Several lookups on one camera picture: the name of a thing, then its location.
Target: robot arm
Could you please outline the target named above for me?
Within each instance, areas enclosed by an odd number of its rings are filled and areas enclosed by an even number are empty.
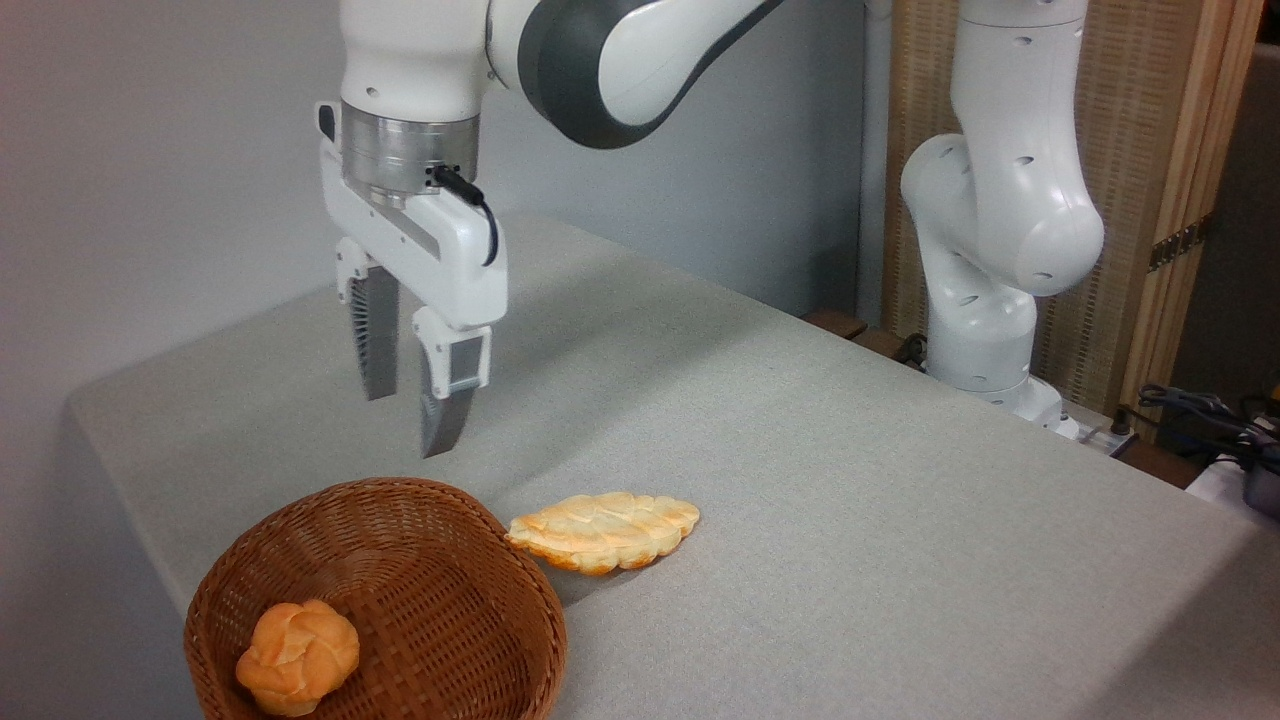
[[[902,170],[929,291],[931,375],[1071,434],[1029,375],[1036,297],[1080,282],[1102,251],[1075,142],[1087,0],[961,0],[951,102]]]
[[[366,397],[396,392],[403,284],[422,345],[422,454],[457,442],[507,310],[502,228],[474,184],[480,104],[518,90],[575,142],[631,145],[781,0],[342,0],[340,106],[321,105],[338,296]]]
[[[616,149],[671,115],[781,0],[494,0],[498,78],[570,140]]]

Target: wicker basket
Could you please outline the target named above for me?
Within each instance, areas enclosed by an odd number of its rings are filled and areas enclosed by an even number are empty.
[[[504,533],[465,492],[408,478],[334,486],[274,512],[214,564],[187,612],[205,716],[269,717],[236,661],[266,609],[315,597],[355,624],[360,666],[308,717],[547,717],[564,618]]]

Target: table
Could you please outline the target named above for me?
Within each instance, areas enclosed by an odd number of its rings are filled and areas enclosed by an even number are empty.
[[[646,570],[549,571],[556,717],[1280,716],[1270,533],[617,245],[506,227],[493,384],[443,456],[416,457],[411,333],[401,393],[365,402],[332,291],[73,396],[177,611],[333,483],[429,477],[503,520],[628,489],[703,520]]]

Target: pastry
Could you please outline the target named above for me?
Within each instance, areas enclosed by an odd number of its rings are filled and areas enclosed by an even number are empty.
[[[512,520],[507,542],[562,570],[603,575],[671,555],[698,518],[696,507],[666,496],[576,495]]]
[[[236,679],[264,712],[307,715],[338,689],[360,662],[356,628],[328,603],[282,602],[259,619]]]

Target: flat bread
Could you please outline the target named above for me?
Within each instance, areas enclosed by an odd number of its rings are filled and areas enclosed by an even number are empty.
[[[512,520],[507,542],[561,570],[603,575],[671,555],[699,516],[692,505],[667,496],[576,495]]]

